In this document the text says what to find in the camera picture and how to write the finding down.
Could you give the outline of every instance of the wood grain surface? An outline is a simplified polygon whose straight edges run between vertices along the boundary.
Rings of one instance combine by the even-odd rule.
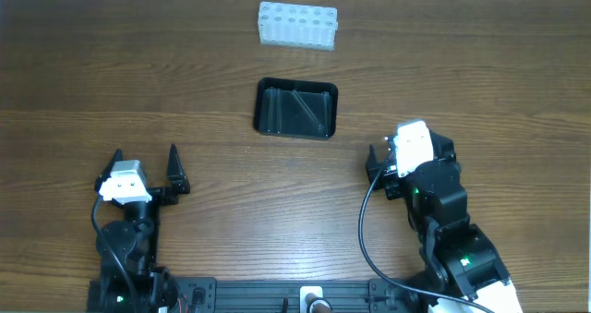
[[[193,186],[162,210],[174,274],[375,277],[368,145],[421,117],[524,310],[587,310],[591,0],[269,0],[337,7],[334,52],[260,46],[260,1],[0,0],[0,309],[85,309],[95,177],[121,148],[162,184],[172,142]],[[257,133],[263,77],[334,83],[335,135]],[[402,202],[367,217],[380,267],[422,269]]]

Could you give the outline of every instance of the cable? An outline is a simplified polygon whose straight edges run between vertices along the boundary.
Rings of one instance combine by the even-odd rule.
[[[99,236],[99,238],[103,242],[103,245],[107,248],[107,251],[109,251],[109,254],[111,255],[111,258],[113,259],[113,261],[115,262],[115,265],[117,265],[117,268],[119,269],[119,271],[121,271],[121,275],[123,276],[123,279],[126,281],[127,287],[129,288],[129,295],[131,297],[130,300],[131,300],[131,305],[133,306],[133,311],[135,313],[138,313],[138,301],[137,301],[138,293],[136,292],[136,287],[131,282],[129,275],[127,275],[127,272],[126,272],[125,268],[123,267],[123,264],[121,264],[121,261],[119,260],[119,258],[115,254],[115,252],[113,251],[113,248],[105,240],[103,231],[101,231],[99,224],[96,222],[96,211],[99,209],[99,205],[101,204],[101,201],[103,201],[103,199],[99,195],[99,197],[96,199],[96,202],[94,202],[94,207],[92,207],[92,215],[90,216],[90,219],[92,220],[92,226],[94,226],[94,231],[96,231],[96,235]]]
[[[417,293],[419,295],[426,295],[426,296],[431,296],[431,297],[435,297],[435,298],[441,298],[441,299],[447,299],[447,300],[451,300],[453,302],[456,303],[460,303],[460,304],[464,304],[464,305],[468,305],[470,307],[475,307],[478,308],[480,310],[482,310],[483,312],[486,313],[494,313],[492,310],[483,307],[477,303],[473,303],[471,301],[462,299],[462,298],[456,298],[450,295],[443,295],[443,294],[437,294],[437,293],[433,293],[427,290],[421,290],[421,289],[416,289],[412,286],[408,286],[402,283],[398,283],[397,281],[395,281],[394,279],[391,279],[390,277],[386,276],[386,274],[384,274],[383,272],[380,271],[380,269],[378,269],[378,267],[373,263],[373,261],[371,260],[371,258],[369,257],[368,254],[368,250],[366,249],[366,244],[363,240],[363,219],[365,217],[366,214],[366,208],[368,207],[368,201],[369,201],[369,196],[371,196],[371,191],[373,190],[373,187],[376,185],[376,183],[378,182],[378,179],[380,178],[381,174],[384,172],[384,170],[386,170],[386,166],[388,165],[387,162],[384,162],[384,164],[380,167],[380,169],[378,170],[376,176],[373,178],[373,180],[371,181],[371,185],[369,185],[368,188],[368,193],[366,193],[365,198],[363,199],[363,204],[361,204],[361,211],[359,212],[359,228],[358,228],[358,235],[359,235],[359,246],[361,247],[361,253],[363,254],[363,257],[366,259],[366,261],[368,262],[369,267],[374,270],[375,273],[378,274],[378,276],[380,276],[384,281],[386,281],[387,283],[390,283],[394,286],[400,287],[402,289],[405,289],[406,291],[410,291],[410,292],[414,292]]]

